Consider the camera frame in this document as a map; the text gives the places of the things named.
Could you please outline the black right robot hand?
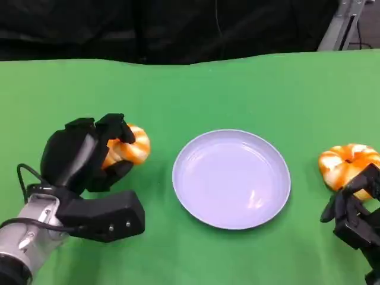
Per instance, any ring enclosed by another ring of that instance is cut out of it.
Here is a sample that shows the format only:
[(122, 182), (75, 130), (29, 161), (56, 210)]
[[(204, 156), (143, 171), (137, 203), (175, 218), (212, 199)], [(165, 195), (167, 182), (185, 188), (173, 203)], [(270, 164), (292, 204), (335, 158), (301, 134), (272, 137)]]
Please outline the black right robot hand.
[(369, 164), (334, 194), (320, 221), (335, 221), (334, 234), (353, 249), (360, 249), (374, 271), (379, 271), (379, 210), (370, 212), (355, 196), (365, 190), (379, 200), (379, 168)]

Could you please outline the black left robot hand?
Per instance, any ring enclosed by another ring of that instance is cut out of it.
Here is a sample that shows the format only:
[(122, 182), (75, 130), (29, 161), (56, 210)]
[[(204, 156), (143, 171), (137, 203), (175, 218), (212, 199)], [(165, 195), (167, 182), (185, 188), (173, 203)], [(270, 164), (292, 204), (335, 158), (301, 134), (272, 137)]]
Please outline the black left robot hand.
[(107, 192), (133, 168), (129, 160), (105, 166), (110, 140), (135, 142), (135, 136), (122, 113), (108, 113), (99, 121), (78, 118), (54, 132), (45, 146), (40, 171), (42, 178), (53, 186), (64, 186), (80, 195)]

